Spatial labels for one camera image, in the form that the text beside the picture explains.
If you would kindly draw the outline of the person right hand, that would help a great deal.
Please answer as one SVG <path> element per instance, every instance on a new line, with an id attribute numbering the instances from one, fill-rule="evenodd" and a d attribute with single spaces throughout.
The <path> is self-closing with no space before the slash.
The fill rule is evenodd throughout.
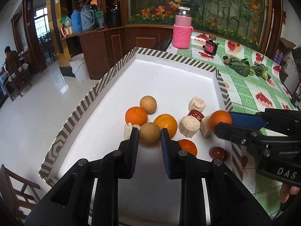
<path id="1" fill-rule="evenodd" d="M 297 195 L 299 192 L 300 188 L 287 185 L 285 183 L 282 184 L 281 186 L 281 191 L 280 191 L 280 201 L 281 203 L 285 203 L 290 195 Z"/>

